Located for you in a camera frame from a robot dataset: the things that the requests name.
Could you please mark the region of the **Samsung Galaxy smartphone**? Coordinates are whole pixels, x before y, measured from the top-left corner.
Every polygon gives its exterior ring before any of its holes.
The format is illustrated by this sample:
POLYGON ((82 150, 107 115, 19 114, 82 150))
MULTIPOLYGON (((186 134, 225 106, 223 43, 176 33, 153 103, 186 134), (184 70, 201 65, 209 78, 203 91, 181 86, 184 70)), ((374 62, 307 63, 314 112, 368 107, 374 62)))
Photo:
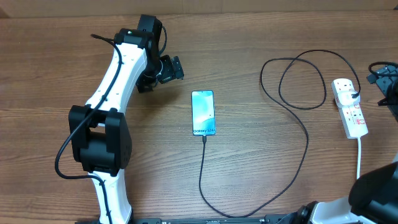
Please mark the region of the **Samsung Galaxy smartphone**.
POLYGON ((192 92, 192 124, 194 136, 216 134, 215 104, 212 90, 192 92))

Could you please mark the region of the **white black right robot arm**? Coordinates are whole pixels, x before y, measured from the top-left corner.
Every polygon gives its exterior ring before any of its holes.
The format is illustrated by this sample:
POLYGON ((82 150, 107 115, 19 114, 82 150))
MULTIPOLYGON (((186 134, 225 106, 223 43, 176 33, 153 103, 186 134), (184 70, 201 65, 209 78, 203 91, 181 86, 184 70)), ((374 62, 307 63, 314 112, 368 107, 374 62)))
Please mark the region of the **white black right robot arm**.
POLYGON ((391 164, 360 174, 361 137, 368 133, 359 100, 350 100, 353 83, 339 78, 331 83, 348 139, 358 142, 356 182, 347 197, 312 202, 281 218, 279 223, 397 223, 397 158, 391 164))

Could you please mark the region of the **white charger plug adapter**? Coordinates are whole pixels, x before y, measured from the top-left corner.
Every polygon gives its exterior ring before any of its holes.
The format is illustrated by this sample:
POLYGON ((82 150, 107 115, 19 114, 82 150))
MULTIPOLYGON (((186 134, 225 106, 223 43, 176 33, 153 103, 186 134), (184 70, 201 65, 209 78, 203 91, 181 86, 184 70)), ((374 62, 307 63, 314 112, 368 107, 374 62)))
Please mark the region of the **white charger plug adapter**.
POLYGON ((360 95, 357 91, 339 91, 335 101, 339 108, 356 105, 360 102, 360 95))

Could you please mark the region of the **white power strip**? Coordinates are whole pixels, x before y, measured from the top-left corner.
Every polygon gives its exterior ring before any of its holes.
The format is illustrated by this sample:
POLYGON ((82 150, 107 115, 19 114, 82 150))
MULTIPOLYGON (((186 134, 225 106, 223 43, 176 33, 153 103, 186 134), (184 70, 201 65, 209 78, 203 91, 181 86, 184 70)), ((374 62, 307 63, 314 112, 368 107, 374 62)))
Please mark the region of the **white power strip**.
MULTIPOLYGON (((346 78, 333 80, 331 88, 334 99, 339 91, 356 91, 353 82, 346 78)), ((338 107, 338 111, 348 139, 359 139, 368 133, 366 121, 359 103, 343 108, 338 107)))

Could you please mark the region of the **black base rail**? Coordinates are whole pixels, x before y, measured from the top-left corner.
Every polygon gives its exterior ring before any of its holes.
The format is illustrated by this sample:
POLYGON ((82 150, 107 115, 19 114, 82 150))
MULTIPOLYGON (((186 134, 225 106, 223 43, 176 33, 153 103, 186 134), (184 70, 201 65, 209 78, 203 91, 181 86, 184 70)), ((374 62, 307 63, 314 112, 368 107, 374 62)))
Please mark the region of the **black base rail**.
POLYGON ((160 218, 130 219, 127 224, 293 224, 313 223, 309 219, 296 217, 296 213, 288 215, 266 215, 263 218, 192 218, 192 219, 171 219, 160 218))

